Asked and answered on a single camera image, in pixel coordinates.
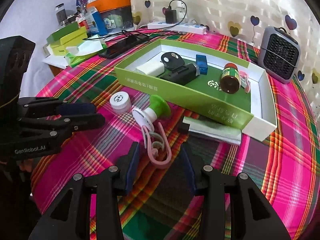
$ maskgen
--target grey heater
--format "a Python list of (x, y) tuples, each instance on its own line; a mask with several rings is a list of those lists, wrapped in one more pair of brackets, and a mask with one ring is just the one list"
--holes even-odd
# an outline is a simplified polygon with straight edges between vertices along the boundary
[(263, 34), (258, 65), (280, 82), (292, 79), (300, 56), (300, 46), (279, 28), (268, 26)]

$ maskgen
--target power strip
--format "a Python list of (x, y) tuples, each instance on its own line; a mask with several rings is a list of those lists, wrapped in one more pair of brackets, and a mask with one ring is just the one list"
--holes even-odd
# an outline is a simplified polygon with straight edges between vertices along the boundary
[[(161, 28), (166, 28), (173, 25), (175, 24), (168, 24), (166, 22), (152, 22), (152, 23), (148, 23), (148, 29), (161, 29)], [(207, 31), (207, 27), (200, 26), (200, 25), (179, 24), (173, 28), (168, 28), (167, 30), (204, 35)]]

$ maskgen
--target brown medicine bottle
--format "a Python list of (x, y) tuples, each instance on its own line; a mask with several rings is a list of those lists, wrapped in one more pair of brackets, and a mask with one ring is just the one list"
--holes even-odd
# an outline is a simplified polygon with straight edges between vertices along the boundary
[(240, 84), (237, 66), (233, 63), (227, 63), (220, 78), (220, 88), (228, 94), (234, 94), (239, 90)]

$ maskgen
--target bottle cap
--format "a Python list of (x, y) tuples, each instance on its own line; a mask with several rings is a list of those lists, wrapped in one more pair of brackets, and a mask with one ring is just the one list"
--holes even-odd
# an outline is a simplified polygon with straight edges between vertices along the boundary
[(110, 98), (112, 109), (117, 114), (123, 114), (131, 109), (131, 101), (127, 92), (120, 91)]

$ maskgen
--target green box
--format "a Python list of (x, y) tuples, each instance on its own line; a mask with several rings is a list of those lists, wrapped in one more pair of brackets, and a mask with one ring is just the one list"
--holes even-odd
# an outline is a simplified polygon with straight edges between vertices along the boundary
[(68, 35), (69, 33), (72, 33), (79, 29), (79, 25), (77, 22), (70, 23), (67, 26), (61, 28), (60, 30), (57, 30), (56, 32), (52, 33), (48, 38), (47, 42), (49, 44), (54, 43), (55, 41), (60, 40), (62, 37)]
[[(222, 91), (220, 92), (225, 96), (214, 97), (212, 96), (214, 93), (209, 95), (192, 89), (194, 88), (192, 82), (186, 86), (181, 86), (157, 77), (134, 72), (137, 66), (149, 60), (160, 60), (164, 52), (170, 51), (176, 52), (185, 60), (191, 61), (195, 61), (196, 54), (206, 55), (208, 68), (216, 66), (221, 70), (226, 63), (233, 62), (239, 70), (246, 71), (249, 78), (252, 78), (249, 110), (247, 106), (241, 105), (241, 100), (236, 103), (237, 106), (233, 105), (232, 102), (235, 101), (229, 100), (228, 94)], [(168, 102), (222, 124), (241, 129), (243, 133), (260, 141), (264, 140), (277, 127), (274, 99), (265, 70), (233, 55), (196, 44), (159, 39), (119, 62), (115, 66), (115, 72), (121, 85), (147, 94), (159, 95)], [(231, 96), (237, 95), (241, 95), (241, 91)]]

